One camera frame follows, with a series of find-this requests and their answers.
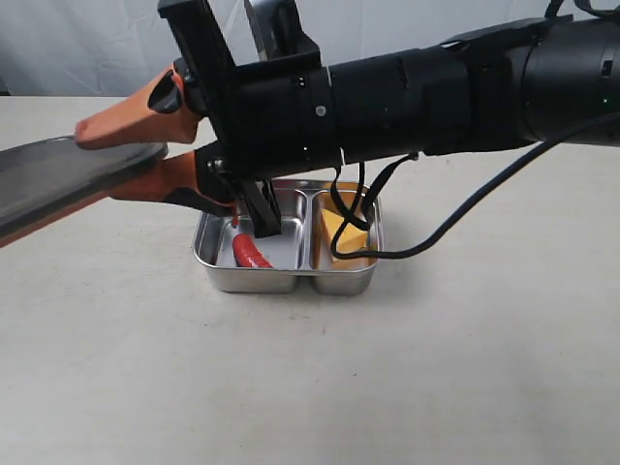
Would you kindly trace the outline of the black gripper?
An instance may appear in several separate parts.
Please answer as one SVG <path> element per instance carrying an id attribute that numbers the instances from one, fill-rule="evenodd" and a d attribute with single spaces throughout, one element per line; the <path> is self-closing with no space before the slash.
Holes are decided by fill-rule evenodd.
<path id="1" fill-rule="evenodd" d="M 180 51 L 189 107 L 207 117 L 219 157 L 210 167 L 244 202 L 255 234 L 281 231 L 276 177 L 404 153 L 464 136 L 472 104 L 466 64 L 443 47 L 321 68 L 293 60 L 238 65 L 205 1 L 162 1 Z"/>

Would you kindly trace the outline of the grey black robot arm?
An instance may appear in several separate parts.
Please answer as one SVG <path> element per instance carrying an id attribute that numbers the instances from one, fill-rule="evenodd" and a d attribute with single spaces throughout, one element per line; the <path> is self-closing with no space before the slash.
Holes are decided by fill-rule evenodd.
<path id="1" fill-rule="evenodd" d="M 413 48 L 325 66 L 293 1 L 249 1 L 260 56 L 234 62 L 210 5 L 163 1 L 180 57 L 126 100 L 77 124 L 85 149 L 216 141 L 161 162 L 115 191 L 231 216 L 243 202 L 258 237 L 281 231 L 272 179 L 399 154 L 511 150 L 566 135 L 615 146 L 619 13 L 522 19 Z"/>

